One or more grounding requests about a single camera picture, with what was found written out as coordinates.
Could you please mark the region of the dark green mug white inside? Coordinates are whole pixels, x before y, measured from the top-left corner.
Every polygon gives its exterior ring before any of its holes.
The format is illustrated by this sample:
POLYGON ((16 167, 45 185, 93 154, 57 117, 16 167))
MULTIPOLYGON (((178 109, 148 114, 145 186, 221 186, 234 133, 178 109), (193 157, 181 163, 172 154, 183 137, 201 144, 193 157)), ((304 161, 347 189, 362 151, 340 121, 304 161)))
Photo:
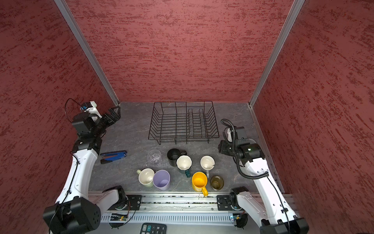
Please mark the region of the dark green mug white inside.
POLYGON ((192 159, 189 156, 180 156, 177 160, 179 172, 187 178, 191 177, 192 159))

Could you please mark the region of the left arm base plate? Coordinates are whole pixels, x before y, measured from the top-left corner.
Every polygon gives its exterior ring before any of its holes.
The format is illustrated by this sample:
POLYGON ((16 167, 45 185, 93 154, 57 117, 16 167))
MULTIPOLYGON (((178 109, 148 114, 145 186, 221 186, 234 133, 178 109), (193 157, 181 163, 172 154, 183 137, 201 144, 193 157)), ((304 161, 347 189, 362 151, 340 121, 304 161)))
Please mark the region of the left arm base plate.
POLYGON ((141 195, 126 195, 122 201, 115 204, 115 210, 137 211, 141 205, 141 195))

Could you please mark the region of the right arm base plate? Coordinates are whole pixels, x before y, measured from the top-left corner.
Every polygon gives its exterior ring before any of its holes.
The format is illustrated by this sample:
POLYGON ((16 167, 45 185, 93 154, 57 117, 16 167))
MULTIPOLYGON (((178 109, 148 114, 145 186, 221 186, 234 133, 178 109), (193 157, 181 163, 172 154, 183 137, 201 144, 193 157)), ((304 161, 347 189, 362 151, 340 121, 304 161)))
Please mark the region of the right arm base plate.
POLYGON ((217 195, 216 198, 218 211, 233 211, 229 195, 217 195))

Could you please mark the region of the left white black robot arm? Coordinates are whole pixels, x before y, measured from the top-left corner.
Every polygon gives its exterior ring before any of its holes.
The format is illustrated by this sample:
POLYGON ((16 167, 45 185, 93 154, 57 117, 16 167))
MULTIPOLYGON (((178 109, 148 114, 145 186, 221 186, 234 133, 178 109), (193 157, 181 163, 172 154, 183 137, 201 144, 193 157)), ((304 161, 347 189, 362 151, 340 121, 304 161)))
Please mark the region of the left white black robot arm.
POLYGON ((105 190, 101 197, 89 200, 88 189, 93 166, 99 156, 106 129, 121 118, 120 107, 101 115, 94 106, 73 117, 71 124, 77 140, 71 151, 72 165, 65 185, 43 219, 50 234, 85 234, 98 228, 102 214, 112 206, 129 207, 121 186, 105 190))

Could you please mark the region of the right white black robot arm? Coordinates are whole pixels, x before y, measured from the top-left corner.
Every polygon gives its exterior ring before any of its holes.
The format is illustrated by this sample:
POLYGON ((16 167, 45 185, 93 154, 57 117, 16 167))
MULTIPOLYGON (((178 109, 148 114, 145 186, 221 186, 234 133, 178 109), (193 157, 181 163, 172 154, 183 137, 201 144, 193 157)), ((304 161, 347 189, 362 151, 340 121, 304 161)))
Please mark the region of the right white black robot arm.
POLYGON ((262 234, 306 234, 309 225, 291 208, 269 169, 259 144, 248 138, 243 127, 226 127, 218 149, 231 156, 241 176, 254 181, 262 202, 254 199, 244 187, 230 192, 232 206, 243 209, 259 226, 262 234))

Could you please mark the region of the grey white mug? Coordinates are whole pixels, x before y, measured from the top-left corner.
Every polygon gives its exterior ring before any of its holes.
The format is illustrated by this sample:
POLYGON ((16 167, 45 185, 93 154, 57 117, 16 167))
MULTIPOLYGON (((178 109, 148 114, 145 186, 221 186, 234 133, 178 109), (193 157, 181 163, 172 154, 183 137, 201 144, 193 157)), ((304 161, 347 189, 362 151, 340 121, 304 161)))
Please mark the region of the grey white mug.
POLYGON ((206 171, 207 178, 209 178, 209 173, 215 166, 215 160, 211 156, 203 156, 200 160, 200 165, 206 171))

